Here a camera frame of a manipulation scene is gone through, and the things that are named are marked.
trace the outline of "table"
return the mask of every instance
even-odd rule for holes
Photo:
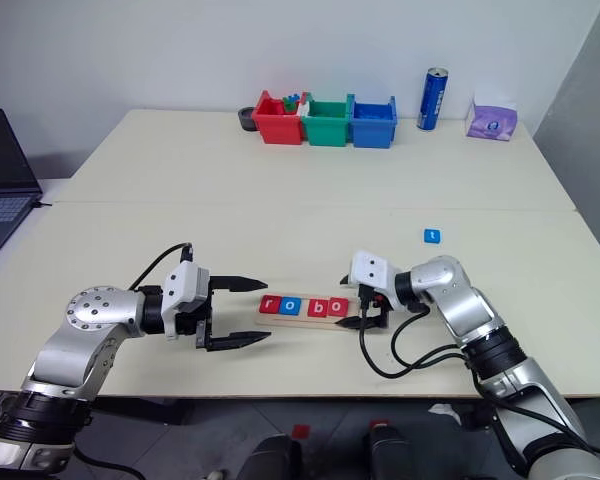
[[[38,180],[40,188],[42,188],[43,192],[40,201],[42,203],[52,203],[55,200],[55,195],[67,182],[69,182],[68,178],[49,178]],[[22,240],[26,238],[31,231],[33,231],[40,219],[47,212],[48,207],[34,208],[31,210],[31,212],[29,212],[27,218],[24,219],[18,229],[13,232],[7,242],[0,249],[0,270],[2,270],[4,264],[7,262],[7,259],[17,249]]]
[[[425,226],[441,228],[440,245],[422,242]],[[40,221],[0,275],[0,389],[19,387],[76,292],[96,284],[126,287],[159,252],[187,240],[212,274],[322,295],[343,293],[338,281],[358,248],[405,267],[453,254],[561,392],[600,395],[600,247],[577,212],[284,204],[265,211],[249,203],[159,202],[60,202]],[[165,261],[147,281],[161,283],[175,262],[177,256]],[[365,365],[353,332],[254,326],[263,293],[215,295],[214,332],[270,329],[270,338],[221,353],[194,350],[191,337],[128,340],[102,393],[474,395],[456,360],[385,380]],[[392,315],[392,327],[397,321]],[[389,338],[368,335],[371,354],[387,369],[396,367],[386,356]],[[405,332],[399,350],[415,357],[449,340],[433,315]]]
[[[521,123],[510,142],[401,119],[390,149],[265,145],[236,114],[132,110],[58,201],[574,210]]]

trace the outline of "blue can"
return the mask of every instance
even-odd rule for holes
[[[444,88],[447,86],[447,78],[449,78],[449,72],[444,68],[430,68],[427,71],[420,115],[418,115],[418,128],[421,130],[436,128]]]

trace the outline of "laptop screen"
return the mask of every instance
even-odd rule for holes
[[[0,109],[0,191],[39,191],[27,159],[16,140],[6,115]]]

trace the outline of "purple tissue box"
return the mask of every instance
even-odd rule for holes
[[[518,113],[513,108],[471,105],[465,121],[468,137],[509,140],[518,123]]]

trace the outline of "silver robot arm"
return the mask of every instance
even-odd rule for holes
[[[586,449],[577,415],[536,361],[525,355],[482,292],[471,286],[458,260],[436,257],[405,272],[382,257],[359,251],[348,283],[385,296],[396,311],[423,301],[437,306],[475,372],[477,388],[496,404],[493,426],[518,474],[533,480],[600,480],[600,459]],[[508,406],[548,417],[572,433],[566,435]]]
[[[224,350],[269,335],[236,332],[212,338],[213,289],[249,291],[266,284],[244,277],[210,277],[207,269],[193,263],[190,250],[183,250],[183,257],[187,258],[181,258],[161,287],[136,291],[99,286],[70,300],[60,328],[38,353],[0,424],[0,471],[11,472],[9,478],[17,472],[45,478],[66,467],[74,437],[90,422],[91,402],[126,339],[164,333],[173,340],[178,334],[197,334],[198,348]]]

